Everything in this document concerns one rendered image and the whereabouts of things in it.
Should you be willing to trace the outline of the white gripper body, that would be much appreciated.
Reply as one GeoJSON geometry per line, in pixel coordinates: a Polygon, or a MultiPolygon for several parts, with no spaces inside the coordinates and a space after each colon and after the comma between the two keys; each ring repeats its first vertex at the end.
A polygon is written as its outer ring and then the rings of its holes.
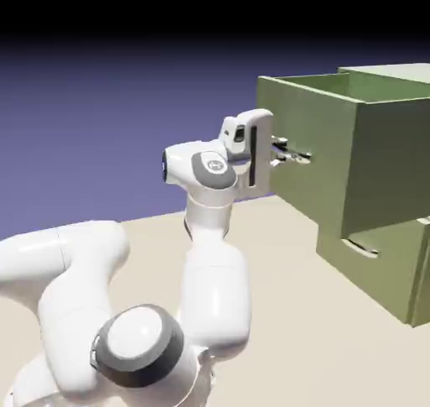
{"type": "Polygon", "coordinates": [[[256,198],[270,192],[271,127],[273,114],[264,108],[241,112],[244,125],[244,155],[249,157],[246,171],[239,177],[239,198],[256,198]]]}

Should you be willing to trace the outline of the curved metal handle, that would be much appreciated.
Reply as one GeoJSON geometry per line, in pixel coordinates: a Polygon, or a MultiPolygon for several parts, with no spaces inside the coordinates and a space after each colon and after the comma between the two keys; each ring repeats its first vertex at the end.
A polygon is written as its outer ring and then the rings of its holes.
{"type": "Polygon", "coordinates": [[[300,153],[288,148],[277,148],[272,147],[272,152],[276,158],[286,158],[286,162],[294,162],[297,164],[310,164],[312,161],[312,155],[310,153],[300,153]]]}

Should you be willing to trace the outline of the green drawer with handle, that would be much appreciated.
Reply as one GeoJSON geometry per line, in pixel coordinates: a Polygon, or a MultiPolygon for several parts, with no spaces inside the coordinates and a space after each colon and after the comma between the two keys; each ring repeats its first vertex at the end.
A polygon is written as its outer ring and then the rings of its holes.
{"type": "Polygon", "coordinates": [[[430,84],[359,72],[261,76],[257,104],[306,164],[272,191],[335,237],[430,216],[430,84]]]}

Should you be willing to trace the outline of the green closed drawer front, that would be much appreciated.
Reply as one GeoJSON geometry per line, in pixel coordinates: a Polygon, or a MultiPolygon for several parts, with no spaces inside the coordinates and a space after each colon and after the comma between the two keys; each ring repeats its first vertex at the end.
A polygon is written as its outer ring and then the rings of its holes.
{"type": "Polygon", "coordinates": [[[425,231],[422,223],[413,220],[347,237],[378,250],[380,256],[372,259],[320,228],[317,254],[397,319],[411,323],[425,231]]]}

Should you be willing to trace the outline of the green cabinet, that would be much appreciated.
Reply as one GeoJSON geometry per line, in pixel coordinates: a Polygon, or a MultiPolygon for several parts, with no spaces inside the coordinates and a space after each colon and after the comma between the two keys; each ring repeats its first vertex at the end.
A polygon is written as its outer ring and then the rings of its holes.
{"type": "Polygon", "coordinates": [[[412,327],[430,324],[430,64],[344,67],[356,108],[343,205],[351,234],[417,220],[425,228],[412,327]]]}

